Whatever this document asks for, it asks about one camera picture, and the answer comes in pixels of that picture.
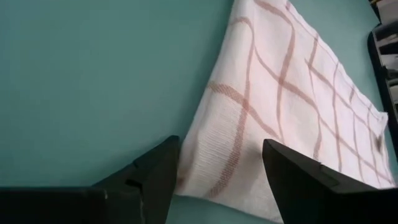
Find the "teal surface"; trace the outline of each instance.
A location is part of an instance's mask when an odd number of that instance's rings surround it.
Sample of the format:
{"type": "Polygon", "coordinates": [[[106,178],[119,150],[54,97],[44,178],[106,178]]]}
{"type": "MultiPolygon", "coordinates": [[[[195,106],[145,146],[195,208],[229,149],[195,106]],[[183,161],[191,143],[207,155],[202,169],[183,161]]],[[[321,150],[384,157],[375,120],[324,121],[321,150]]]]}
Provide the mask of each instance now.
{"type": "MultiPolygon", "coordinates": [[[[92,184],[168,135],[184,137],[232,2],[0,1],[0,185],[92,184]]],[[[292,3],[381,110],[367,1],[292,3]]],[[[175,197],[168,223],[264,220],[175,197]]]]}

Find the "towel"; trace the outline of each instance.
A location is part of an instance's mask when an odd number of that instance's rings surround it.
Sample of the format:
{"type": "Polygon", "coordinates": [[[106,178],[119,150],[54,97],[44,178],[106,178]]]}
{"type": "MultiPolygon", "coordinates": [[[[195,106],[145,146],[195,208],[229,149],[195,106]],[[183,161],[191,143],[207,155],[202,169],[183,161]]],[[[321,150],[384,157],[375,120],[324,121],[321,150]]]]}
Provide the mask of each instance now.
{"type": "Polygon", "coordinates": [[[373,187],[393,187],[386,123],[291,3],[236,0],[183,142],[176,193],[281,223],[264,139],[373,187]]]}

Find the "dish towel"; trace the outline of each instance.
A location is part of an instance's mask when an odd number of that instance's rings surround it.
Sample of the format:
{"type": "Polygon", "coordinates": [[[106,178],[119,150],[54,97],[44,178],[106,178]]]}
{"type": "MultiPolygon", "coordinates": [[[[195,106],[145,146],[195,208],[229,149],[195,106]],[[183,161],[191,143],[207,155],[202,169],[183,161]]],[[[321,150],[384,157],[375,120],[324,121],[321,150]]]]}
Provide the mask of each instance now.
{"type": "Polygon", "coordinates": [[[182,146],[176,193],[282,222],[262,163],[264,139],[393,187],[386,123],[291,3],[236,0],[182,146]]]}

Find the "fabric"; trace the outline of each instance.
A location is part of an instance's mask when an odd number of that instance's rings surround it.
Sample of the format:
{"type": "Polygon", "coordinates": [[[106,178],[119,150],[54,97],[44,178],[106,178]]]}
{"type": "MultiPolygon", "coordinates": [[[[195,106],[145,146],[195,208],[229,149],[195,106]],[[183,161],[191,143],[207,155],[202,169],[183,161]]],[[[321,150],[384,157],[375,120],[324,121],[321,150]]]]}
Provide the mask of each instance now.
{"type": "Polygon", "coordinates": [[[182,146],[177,193],[282,222],[262,163],[264,139],[393,187],[386,123],[291,3],[236,0],[182,146]]]}

